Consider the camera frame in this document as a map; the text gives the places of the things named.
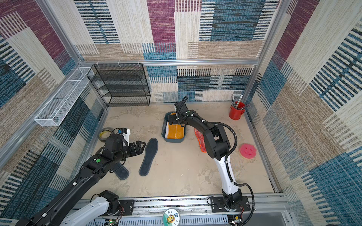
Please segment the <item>dark grey felt insole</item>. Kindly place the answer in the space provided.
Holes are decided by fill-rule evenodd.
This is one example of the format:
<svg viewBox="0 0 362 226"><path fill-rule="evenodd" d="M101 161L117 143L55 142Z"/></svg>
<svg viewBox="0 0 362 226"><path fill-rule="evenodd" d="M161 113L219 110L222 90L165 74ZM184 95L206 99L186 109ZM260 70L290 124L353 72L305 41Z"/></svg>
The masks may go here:
<svg viewBox="0 0 362 226"><path fill-rule="evenodd" d="M158 151L158 140L156 138L150 139L146 145L145 156L139 169L140 176L147 176L150 172L153 160Z"/></svg>

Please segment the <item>orange fleece insole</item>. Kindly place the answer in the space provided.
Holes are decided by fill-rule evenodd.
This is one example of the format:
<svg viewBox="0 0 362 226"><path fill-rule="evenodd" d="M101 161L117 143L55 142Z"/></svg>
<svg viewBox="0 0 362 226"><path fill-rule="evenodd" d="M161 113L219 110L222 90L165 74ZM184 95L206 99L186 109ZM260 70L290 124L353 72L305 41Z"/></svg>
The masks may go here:
<svg viewBox="0 0 362 226"><path fill-rule="evenodd" d="M166 139L183 139L184 138L184 127L179 124L167 124L166 125Z"/></svg>

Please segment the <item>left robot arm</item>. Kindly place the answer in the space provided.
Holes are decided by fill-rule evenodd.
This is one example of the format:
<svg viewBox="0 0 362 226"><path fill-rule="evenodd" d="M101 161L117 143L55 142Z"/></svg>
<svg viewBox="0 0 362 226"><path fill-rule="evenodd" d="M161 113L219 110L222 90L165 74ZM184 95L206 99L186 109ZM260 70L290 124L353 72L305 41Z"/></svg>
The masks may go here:
<svg viewBox="0 0 362 226"><path fill-rule="evenodd" d="M30 219L23 218L17 226L59 226L77 202L113 170L116 163L143 153L145 142L128 143L122 134L112 134L79 173L46 207Z"/></svg>

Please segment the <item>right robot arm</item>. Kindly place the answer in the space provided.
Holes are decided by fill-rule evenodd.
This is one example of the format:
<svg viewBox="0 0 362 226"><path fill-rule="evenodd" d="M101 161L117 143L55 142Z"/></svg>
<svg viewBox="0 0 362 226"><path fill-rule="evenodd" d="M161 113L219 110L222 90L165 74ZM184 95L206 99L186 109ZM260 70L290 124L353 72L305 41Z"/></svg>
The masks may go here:
<svg viewBox="0 0 362 226"><path fill-rule="evenodd" d="M225 209L235 211L243 201L241 187L235 180L230 157L237 147L238 139L235 131L222 122L209 122L196 111L189 110L186 99L174 104L175 115L169 117L170 125L188 125L202 133L206 152L215 160L222 180L222 195Z"/></svg>

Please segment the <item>teal plastic storage box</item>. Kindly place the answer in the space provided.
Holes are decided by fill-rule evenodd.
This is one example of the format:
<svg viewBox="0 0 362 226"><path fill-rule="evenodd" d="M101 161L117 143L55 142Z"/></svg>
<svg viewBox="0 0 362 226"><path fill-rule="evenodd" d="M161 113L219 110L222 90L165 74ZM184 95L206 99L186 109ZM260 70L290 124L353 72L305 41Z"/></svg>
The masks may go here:
<svg viewBox="0 0 362 226"><path fill-rule="evenodd" d="M161 136L168 143L181 143L184 141L186 135L186 127L179 124L170 125L169 116L176 115L175 112L168 112L164 117Z"/></svg>

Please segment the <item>red patterned insole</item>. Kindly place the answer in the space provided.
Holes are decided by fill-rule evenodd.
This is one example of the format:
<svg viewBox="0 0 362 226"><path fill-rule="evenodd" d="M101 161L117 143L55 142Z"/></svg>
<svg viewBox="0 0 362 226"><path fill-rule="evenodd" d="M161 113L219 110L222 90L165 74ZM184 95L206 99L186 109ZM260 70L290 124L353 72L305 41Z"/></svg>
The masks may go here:
<svg viewBox="0 0 362 226"><path fill-rule="evenodd" d="M198 140L199 147L200 147L201 151L203 153L206 153L206 146L205 146L205 141L204 141L203 134L200 131L198 131L197 129L194 129L194 132L195 132L196 138Z"/></svg>

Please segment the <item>roll of tape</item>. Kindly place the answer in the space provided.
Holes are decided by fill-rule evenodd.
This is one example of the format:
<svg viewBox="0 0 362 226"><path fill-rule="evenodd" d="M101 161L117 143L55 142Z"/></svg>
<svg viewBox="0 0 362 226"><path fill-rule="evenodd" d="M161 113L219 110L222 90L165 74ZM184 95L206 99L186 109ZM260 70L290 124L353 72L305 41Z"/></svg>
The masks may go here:
<svg viewBox="0 0 362 226"><path fill-rule="evenodd" d="M107 127L107 128L103 128L101 130L101 132L98 134L98 140L101 141L102 143L106 142L106 139L112 134L114 129Z"/></svg>

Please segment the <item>red pen cup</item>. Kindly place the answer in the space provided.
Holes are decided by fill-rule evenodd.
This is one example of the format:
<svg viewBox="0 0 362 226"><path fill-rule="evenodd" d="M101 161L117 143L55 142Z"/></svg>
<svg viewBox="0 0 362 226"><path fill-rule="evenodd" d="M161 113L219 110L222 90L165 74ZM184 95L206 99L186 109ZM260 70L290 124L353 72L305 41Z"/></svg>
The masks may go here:
<svg viewBox="0 0 362 226"><path fill-rule="evenodd" d="M230 106L229 117L232 120L239 120L241 116L245 113L246 109L250 107L250 104L244 104L242 100L243 95L240 95L238 100L234 99L232 96L232 104Z"/></svg>

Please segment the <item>pink round sponge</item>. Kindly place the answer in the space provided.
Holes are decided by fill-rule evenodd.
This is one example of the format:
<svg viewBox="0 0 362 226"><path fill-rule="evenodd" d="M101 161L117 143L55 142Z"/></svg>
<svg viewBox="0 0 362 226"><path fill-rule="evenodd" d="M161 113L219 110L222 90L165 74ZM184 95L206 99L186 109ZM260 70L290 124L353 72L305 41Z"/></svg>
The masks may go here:
<svg viewBox="0 0 362 226"><path fill-rule="evenodd" d="M257 149L251 144L243 144L239 148L239 153L246 159L253 159L256 157Z"/></svg>

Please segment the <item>round green sticker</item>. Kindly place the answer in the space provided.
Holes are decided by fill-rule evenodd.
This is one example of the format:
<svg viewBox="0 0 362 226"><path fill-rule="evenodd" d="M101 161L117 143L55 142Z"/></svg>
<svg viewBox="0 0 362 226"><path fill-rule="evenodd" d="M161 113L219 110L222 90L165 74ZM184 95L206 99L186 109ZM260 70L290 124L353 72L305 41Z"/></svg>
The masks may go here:
<svg viewBox="0 0 362 226"><path fill-rule="evenodd" d="M176 209L169 208L162 217L163 226L179 226L181 217Z"/></svg>

